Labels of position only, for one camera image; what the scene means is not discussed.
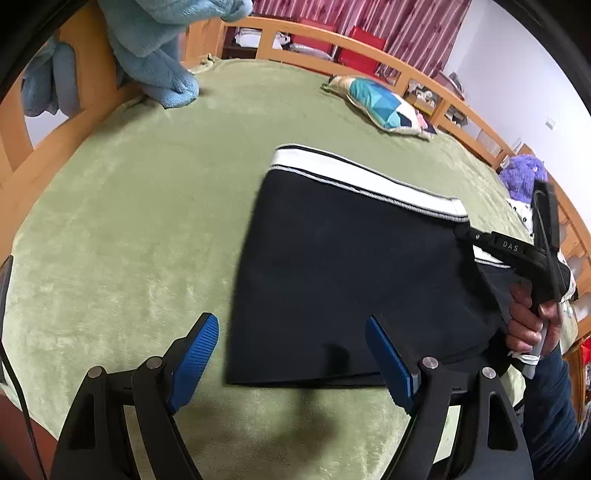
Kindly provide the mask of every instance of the bed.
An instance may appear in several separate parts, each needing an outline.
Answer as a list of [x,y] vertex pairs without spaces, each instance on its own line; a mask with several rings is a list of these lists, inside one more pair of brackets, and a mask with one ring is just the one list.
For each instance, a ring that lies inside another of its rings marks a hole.
[[[494,171],[511,149],[459,98],[384,52],[337,34],[265,18],[238,25],[262,30],[257,59],[208,59],[220,53],[227,25],[191,25],[184,63],[195,69],[202,94],[185,108],[165,111],[142,99],[135,85],[116,88],[104,25],[90,3],[60,31],[76,51],[81,113],[33,149],[18,82],[0,105],[0,257],[15,255],[2,340],[32,415],[55,437],[93,365],[133,368],[164,352],[202,311],[215,312],[223,331],[256,188],[278,144],[330,150],[457,196],[475,227],[527,239]],[[320,89],[326,75],[298,67],[356,72],[273,50],[277,31],[328,41],[396,68],[392,88],[398,93],[411,79],[429,86],[442,98],[431,122],[449,134],[424,142],[378,132]],[[501,153],[493,157],[449,122],[444,114],[452,105]],[[591,290],[591,236],[558,186],[557,192],[565,245],[587,255],[578,282],[584,293]],[[579,320],[569,363],[591,330],[590,318]],[[379,477],[407,422],[387,391],[228,387],[223,349],[221,341],[193,401],[176,417],[205,478],[238,472],[253,479]],[[504,380],[517,400],[519,375]],[[9,387],[6,393],[14,400]],[[440,456],[450,447],[454,415]],[[133,422],[131,437],[143,478],[149,478]]]

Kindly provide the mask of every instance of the silver bolt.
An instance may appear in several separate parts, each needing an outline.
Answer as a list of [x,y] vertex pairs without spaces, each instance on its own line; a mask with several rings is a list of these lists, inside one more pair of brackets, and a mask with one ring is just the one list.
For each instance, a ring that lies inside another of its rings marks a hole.
[[486,378],[495,378],[496,377],[496,372],[494,368],[491,367],[484,367],[482,369],[482,375],[484,375]]
[[102,367],[92,367],[90,370],[88,370],[88,376],[91,378],[97,378],[102,372]]
[[162,359],[159,356],[151,356],[146,362],[146,367],[150,369],[158,368],[162,365]]
[[425,358],[423,358],[423,365],[433,370],[439,367],[439,362],[436,358],[433,358],[432,356],[426,356]]

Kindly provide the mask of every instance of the curtain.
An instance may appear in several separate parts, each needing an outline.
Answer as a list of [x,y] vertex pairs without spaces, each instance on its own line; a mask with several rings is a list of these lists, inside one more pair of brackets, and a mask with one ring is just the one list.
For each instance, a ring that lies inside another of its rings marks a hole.
[[[254,0],[259,15],[355,26],[386,39],[384,51],[434,77],[443,70],[471,0]],[[376,74],[392,69],[380,65]]]

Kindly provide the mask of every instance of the wooden bed frame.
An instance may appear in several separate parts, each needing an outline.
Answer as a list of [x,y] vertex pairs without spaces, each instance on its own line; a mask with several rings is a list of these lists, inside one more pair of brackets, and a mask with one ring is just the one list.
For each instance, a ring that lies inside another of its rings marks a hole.
[[[430,121],[435,127],[446,130],[469,151],[491,166],[499,167],[502,160],[513,155],[511,147],[462,100],[425,74],[393,56],[364,43],[342,35],[307,25],[270,18],[249,17],[234,24],[224,24],[219,19],[197,22],[187,29],[184,39],[183,64],[193,67],[208,53],[220,56],[226,28],[251,27],[262,31],[256,58],[289,63],[330,75],[352,74],[365,76],[349,67],[327,60],[317,59],[291,51],[275,50],[273,39],[278,31],[299,34],[323,40],[338,47],[352,50],[378,62],[395,68],[399,74],[394,85],[385,83],[399,95],[403,95],[411,80],[427,86],[441,98]],[[53,176],[68,161],[78,146],[115,108],[140,94],[137,85],[117,88],[115,63],[107,41],[104,19],[95,1],[76,12],[58,31],[59,39],[68,42],[76,53],[77,84],[81,111],[51,132],[33,148],[24,121],[20,99],[21,78],[0,103],[0,258],[6,258],[12,249],[14,235],[39,195]],[[451,107],[465,114],[500,147],[493,156],[487,148],[445,117]],[[554,183],[560,204],[560,221],[567,229],[562,244],[565,256],[579,255],[585,258],[582,275],[577,279],[579,293],[591,291],[591,235],[560,186]],[[579,335],[571,354],[580,355],[580,340],[591,333],[591,315],[579,319]],[[580,382],[581,372],[577,377]]]

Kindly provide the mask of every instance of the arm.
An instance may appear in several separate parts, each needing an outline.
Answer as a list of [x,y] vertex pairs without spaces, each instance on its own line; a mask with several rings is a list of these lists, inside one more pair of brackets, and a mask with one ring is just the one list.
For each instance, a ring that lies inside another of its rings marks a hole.
[[[542,321],[529,311],[531,298],[521,286],[513,286],[511,321],[506,344],[527,353],[540,341]],[[558,342],[561,324],[555,303],[540,307],[540,317],[549,320],[542,359],[535,377],[526,380],[524,394],[525,441],[536,479],[555,478],[577,443],[579,430],[571,401],[568,365],[562,360]]]

